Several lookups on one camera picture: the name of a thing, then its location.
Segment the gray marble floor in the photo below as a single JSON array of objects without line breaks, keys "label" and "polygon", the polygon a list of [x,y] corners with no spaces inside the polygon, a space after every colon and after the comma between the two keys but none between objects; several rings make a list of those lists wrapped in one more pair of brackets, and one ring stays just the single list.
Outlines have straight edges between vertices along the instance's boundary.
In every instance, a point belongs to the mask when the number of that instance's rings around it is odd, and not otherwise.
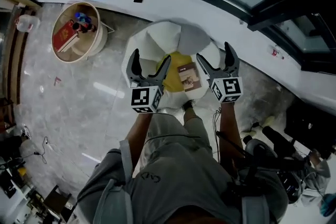
[{"label": "gray marble floor", "polygon": [[[102,20],[113,26],[105,48],[86,61],[72,64],[60,62],[51,50],[53,24],[61,11],[60,4],[45,4],[37,16],[38,31],[29,34],[24,54],[21,101],[15,108],[17,129],[26,124],[33,136],[22,144],[22,156],[33,151],[40,156],[26,158],[29,176],[37,190],[46,196],[58,184],[66,193],[76,196],[88,180],[97,160],[124,139],[136,113],[130,108],[130,89],[121,74],[127,38],[148,22],[101,10]],[[286,108],[294,96],[258,70],[242,63],[244,96],[236,103],[239,130],[250,128],[276,116],[274,128],[283,131]],[[218,103],[210,91],[197,102],[196,113],[203,119],[216,151],[212,116]],[[167,111],[182,120],[182,111]]]}]

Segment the plastic bottle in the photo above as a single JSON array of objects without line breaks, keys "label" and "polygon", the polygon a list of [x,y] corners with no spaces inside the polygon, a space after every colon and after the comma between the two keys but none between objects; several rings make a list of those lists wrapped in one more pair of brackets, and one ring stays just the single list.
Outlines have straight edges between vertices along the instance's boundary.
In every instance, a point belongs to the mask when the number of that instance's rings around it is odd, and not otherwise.
[{"label": "plastic bottle", "polygon": [[20,32],[30,32],[40,25],[40,20],[36,16],[21,15],[16,21],[16,29]]},{"label": "plastic bottle", "polygon": [[275,47],[269,45],[267,47],[267,52],[269,52],[272,56],[280,58],[282,60],[284,60],[284,56],[282,55],[281,52],[279,52]]}]

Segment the white marker cube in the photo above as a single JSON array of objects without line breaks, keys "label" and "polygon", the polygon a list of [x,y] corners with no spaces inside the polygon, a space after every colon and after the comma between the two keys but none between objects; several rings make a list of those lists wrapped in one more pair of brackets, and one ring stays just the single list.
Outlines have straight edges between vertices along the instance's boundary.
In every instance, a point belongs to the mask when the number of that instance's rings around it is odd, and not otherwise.
[{"label": "white marker cube", "polygon": [[235,102],[243,95],[243,80],[241,77],[214,79],[211,90],[220,103]]},{"label": "white marker cube", "polygon": [[155,113],[161,96],[159,86],[133,88],[131,107],[138,113]]}]

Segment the forearm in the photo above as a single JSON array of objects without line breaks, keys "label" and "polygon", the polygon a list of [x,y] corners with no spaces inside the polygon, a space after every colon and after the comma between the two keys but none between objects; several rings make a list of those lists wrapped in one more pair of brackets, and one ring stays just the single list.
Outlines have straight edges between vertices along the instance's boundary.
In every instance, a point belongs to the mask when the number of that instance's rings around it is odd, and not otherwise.
[{"label": "forearm", "polygon": [[[233,103],[222,103],[222,114],[220,117],[220,131],[224,133],[224,136],[235,143],[237,146],[243,148],[241,143],[239,130],[236,121],[235,109]],[[229,142],[223,138],[219,138],[219,152],[222,160],[242,158],[243,155],[235,149]]]},{"label": "forearm", "polygon": [[153,114],[139,114],[131,130],[126,136],[130,145],[133,167],[135,167],[138,163],[152,116]]}]

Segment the gray shorts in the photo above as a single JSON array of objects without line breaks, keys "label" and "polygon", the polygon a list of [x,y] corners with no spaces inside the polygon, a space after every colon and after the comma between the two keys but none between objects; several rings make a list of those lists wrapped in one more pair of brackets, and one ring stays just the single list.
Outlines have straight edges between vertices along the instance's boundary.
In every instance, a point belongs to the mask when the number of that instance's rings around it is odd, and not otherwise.
[{"label": "gray shorts", "polygon": [[158,148],[171,143],[180,143],[191,151],[205,148],[212,156],[209,137],[200,117],[195,116],[182,126],[173,115],[157,113],[153,115],[147,132],[140,156],[140,169],[150,162]]}]

